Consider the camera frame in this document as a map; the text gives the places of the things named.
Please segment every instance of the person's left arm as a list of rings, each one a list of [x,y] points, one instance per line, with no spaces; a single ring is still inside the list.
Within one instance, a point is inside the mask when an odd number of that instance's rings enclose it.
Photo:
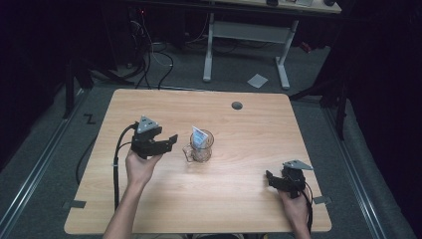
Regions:
[[[146,183],[151,179],[155,164],[162,155],[150,159],[142,159],[135,152],[129,150],[126,157],[127,188],[111,218],[103,238],[130,238],[134,216],[140,195]]]

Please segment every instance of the glass mug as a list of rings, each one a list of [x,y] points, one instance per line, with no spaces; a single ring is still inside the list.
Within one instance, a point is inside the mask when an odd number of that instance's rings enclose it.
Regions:
[[[208,135],[203,147],[196,147],[193,144],[193,133],[190,135],[190,143],[183,147],[183,152],[185,153],[188,162],[206,162],[211,157],[211,146],[214,143],[214,136],[208,130],[201,129],[201,131]]]

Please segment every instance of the gray carpet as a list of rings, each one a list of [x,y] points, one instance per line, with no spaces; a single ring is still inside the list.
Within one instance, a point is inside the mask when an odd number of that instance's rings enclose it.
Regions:
[[[292,95],[312,85],[329,52],[329,49],[323,49],[306,54],[301,49],[292,48],[286,62],[292,88],[286,92],[281,90],[274,59],[270,57],[275,54],[277,48],[278,46],[263,49],[239,48],[230,54],[215,54],[213,81],[203,83],[201,79],[204,50],[186,49],[181,51],[169,47],[163,52],[172,56],[174,68],[164,80],[163,85],[207,91]],[[230,47],[221,47],[218,50],[228,51]],[[168,59],[162,55],[156,54],[155,57],[161,64],[169,64]],[[148,81],[151,85],[157,85],[169,67],[157,64],[154,59],[151,61]],[[125,69],[119,71],[120,74],[125,72]],[[255,89],[246,83],[255,74],[269,79],[260,89]],[[141,87],[145,88],[146,84],[142,83]],[[82,102],[63,139],[52,154],[52,161],[16,221],[10,238],[101,237],[100,235],[67,235],[64,231],[64,224],[69,209],[64,208],[64,204],[75,197],[78,189],[76,180],[78,162],[97,135],[112,92],[117,88],[122,88],[122,86],[96,81],[95,87]],[[326,233],[313,233],[313,238],[372,238],[347,176],[336,137],[327,123],[323,110],[314,98],[293,102],[293,107],[307,150],[313,161],[321,191],[332,199],[332,203],[327,205],[332,229]],[[0,212],[2,214],[12,203],[14,196],[31,172],[54,130],[61,123],[63,113],[64,91],[61,91],[57,95],[55,104],[33,126],[31,134],[0,174],[2,182]],[[92,121],[95,124],[87,123],[86,114],[93,116]],[[385,228],[386,238],[415,238],[366,148],[350,105],[347,108],[347,115],[344,125],[345,143],[359,171],[359,176],[369,192],[369,197],[374,202],[374,207]],[[84,171],[90,152],[89,149],[83,158],[80,175]],[[271,234],[270,238],[293,237],[289,233],[275,233]]]

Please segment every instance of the mug handle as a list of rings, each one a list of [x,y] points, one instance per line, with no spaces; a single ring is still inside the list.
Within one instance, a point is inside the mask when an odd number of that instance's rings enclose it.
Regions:
[[[184,147],[182,148],[182,150],[183,150],[183,152],[185,153],[186,160],[187,160],[188,162],[193,162],[194,160],[193,160],[193,157],[192,157],[192,151],[193,151],[192,146],[191,146],[190,144],[187,144],[186,146],[184,146]]]

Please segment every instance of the light wood tabletop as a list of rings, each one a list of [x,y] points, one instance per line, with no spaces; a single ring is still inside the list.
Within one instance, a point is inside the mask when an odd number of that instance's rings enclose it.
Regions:
[[[243,105],[234,110],[232,103]],[[117,90],[105,115],[65,230],[101,234],[113,215],[112,160],[121,132],[146,116],[162,126],[155,140],[178,134],[178,142],[155,167],[140,198],[134,233],[259,233],[291,231],[277,190],[265,171],[281,177],[285,161],[312,165],[291,103],[282,94]],[[187,162],[182,148],[192,126],[214,135],[212,156]],[[130,141],[130,130],[122,142]],[[120,197],[126,186],[119,152]],[[304,175],[314,197],[321,196],[313,171]],[[313,231],[328,231],[325,205],[314,205]]]
[[[214,0],[214,1],[273,8],[267,5],[266,0]],[[314,0],[311,6],[304,6],[298,3],[279,0],[279,5],[276,8],[299,10],[299,11],[306,11],[306,12],[335,13],[335,14],[338,14],[341,12],[341,8],[338,6],[337,3],[334,3],[333,6],[326,6],[323,3],[323,0]]]

